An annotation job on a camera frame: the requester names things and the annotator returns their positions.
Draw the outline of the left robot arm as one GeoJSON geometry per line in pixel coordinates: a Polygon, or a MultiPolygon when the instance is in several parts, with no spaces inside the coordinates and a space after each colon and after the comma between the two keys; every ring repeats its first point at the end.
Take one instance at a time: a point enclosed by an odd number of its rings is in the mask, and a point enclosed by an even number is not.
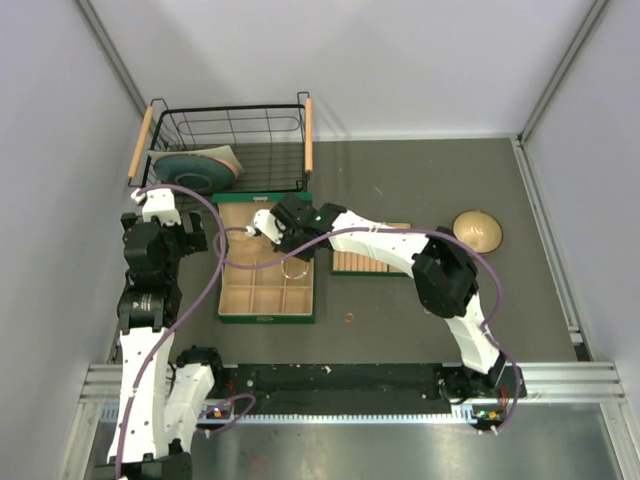
{"type": "Polygon", "coordinates": [[[192,229],[163,225],[134,213],[121,218],[126,284],[120,297],[122,376],[116,431],[96,479],[188,479],[201,406],[220,394],[227,374],[213,348],[185,350],[174,364],[169,354],[181,302],[180,260],[207,250],[199,214],[192,229]]]}

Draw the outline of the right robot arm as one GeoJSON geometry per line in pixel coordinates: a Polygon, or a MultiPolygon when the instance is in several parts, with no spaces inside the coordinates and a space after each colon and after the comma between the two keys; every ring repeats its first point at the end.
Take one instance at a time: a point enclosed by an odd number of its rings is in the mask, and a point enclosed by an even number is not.
{"type": "Polygon", "coordinates": [[[319,209],[293,193],[252,218],[276,252],[310,261],[318,248],[362,255],[394,267],[413,279],[420,304],[445,320],[460,349],[462,386],[449,397],[487,396],[504,380],[507,356],[490,333],[481,306],[478,269],[453,234],[394,228],[332,203],[319,209]]]}

